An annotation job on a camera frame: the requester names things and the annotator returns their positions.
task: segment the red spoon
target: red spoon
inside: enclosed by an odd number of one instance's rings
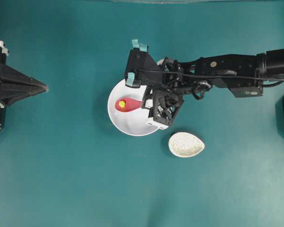
[[[115,103],[115,108],[121,112],[130,112],[142,106],[142,101],[133,98],[119,98]]]

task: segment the teal table surface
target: teal table surface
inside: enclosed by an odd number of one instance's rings
[[[284,48],[284,0],[178,5],[0,0],[7,64],[49,86],[8,108],[0,227],[284,227],[284,83],[263,97],[185,97],[174,125],[121,133],[107,99],[131,39],[155,60]],[[172,133],[205,150],[177,158]]]

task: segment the black cable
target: black cable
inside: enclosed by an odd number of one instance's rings
[[[156,70],[138,70],[141,72],[157,72],[157,73],[166,73],[166,74],[177,74],[184,77],[191,78],[207,78],[207,79],[216,79],[216,78],[226,78],[226,79],[255,79],[255,80],[277,80],[284,81],[284,79],[279,78],[257,78],[257,77],[245,77],[245,76],[228,76],[228,75],[218,75],[218,76],[207,76],[207,75],[195,75],[195,74],[185,74],[181,72],[169,72],[169,71],[156,71]]]
[[[284,81],[279,81],[273,84],[264,84],[263,87],[275,87],[278,86],[279,84],[282,84]]]

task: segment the teal tape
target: teal tape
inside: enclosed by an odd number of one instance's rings
[[[147,52],[147,45],[146,44],[140,44],[137,39],[133,39],[132,44],[133,44],[134,48],[139,48],[140,51]]]
[[[127,78],[127,81],[126,81],[126,85],[128,86],[133,86],[133,81],[134,81],[134,73],[133,72],[129,72],[127,74],[128,78]]]
[[[134,48],[139,48],[139,43],[138,43],[138,40],[137,40],[137,39],[133,39],[133,40],[132,40],[132,44],[133,44],[133,47],[134,47]]]
[[[146,44],[139,44],[139,45],[140,45],[140,47],[139,47],[140,51],[147,52],[147,45]]]

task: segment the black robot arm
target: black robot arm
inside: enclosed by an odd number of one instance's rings
[[[263,95],[264,87],[284,82],[284,49],[258,55],[228,54],[178,62],[168,57],[158,64],[146,50],[130,51],[125,70],[128,87],[146,85],[143,108],[152,99],[149,119],[158,126],[171,126],[181,105],[183,95],[192,94],[197,100],[213,86],[228,88],[235,97]]]

